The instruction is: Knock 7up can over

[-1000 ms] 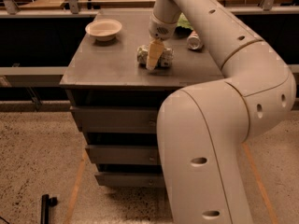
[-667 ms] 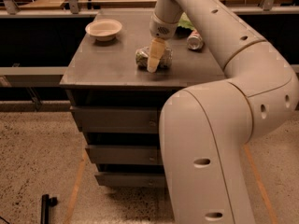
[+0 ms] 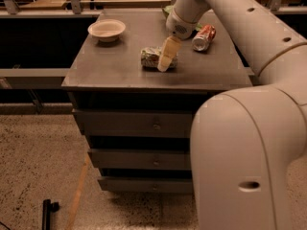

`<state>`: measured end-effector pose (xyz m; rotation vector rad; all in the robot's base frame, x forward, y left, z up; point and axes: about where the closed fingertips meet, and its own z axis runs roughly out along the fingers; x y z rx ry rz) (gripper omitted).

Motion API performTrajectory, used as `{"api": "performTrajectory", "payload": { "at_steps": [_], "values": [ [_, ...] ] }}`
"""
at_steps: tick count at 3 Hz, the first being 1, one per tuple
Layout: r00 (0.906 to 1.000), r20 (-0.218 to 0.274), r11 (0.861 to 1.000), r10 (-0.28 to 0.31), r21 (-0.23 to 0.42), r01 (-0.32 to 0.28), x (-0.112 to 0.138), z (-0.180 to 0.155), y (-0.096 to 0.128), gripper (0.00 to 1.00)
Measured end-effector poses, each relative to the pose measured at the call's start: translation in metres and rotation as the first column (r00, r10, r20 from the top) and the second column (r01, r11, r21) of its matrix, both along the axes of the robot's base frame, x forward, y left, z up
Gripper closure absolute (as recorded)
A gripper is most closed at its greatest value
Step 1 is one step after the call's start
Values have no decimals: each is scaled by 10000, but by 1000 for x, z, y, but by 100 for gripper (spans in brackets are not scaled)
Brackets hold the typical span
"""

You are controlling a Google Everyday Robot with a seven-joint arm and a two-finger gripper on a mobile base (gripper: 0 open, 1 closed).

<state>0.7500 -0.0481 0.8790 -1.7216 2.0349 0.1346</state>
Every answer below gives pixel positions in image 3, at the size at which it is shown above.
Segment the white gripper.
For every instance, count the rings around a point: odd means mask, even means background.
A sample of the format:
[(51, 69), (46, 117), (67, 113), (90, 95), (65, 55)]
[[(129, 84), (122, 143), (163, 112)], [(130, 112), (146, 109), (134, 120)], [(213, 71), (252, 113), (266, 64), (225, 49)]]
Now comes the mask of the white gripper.
[(181, 19), (175, 10), (170, 11), (166, 20), (166, 29), (171, 36), (165, 39), (161, 48), (157, 65), (157, 69), (160, 72), (165, 72), (170, 67), (181, 47), (181, 40), (189, 38), (196, 26), (196, 23), (186, 22)]

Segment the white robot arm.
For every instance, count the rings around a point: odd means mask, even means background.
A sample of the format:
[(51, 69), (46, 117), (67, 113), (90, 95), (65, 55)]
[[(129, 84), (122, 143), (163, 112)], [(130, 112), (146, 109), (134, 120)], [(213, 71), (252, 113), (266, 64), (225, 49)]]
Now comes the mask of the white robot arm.
[(177, 0), (165, 68), (213, 11), (259, 80), (197, 111), (190, 154), (200, 230), (292, 230), (288, 166), (307, 150), (307, 40), (255, 0)]

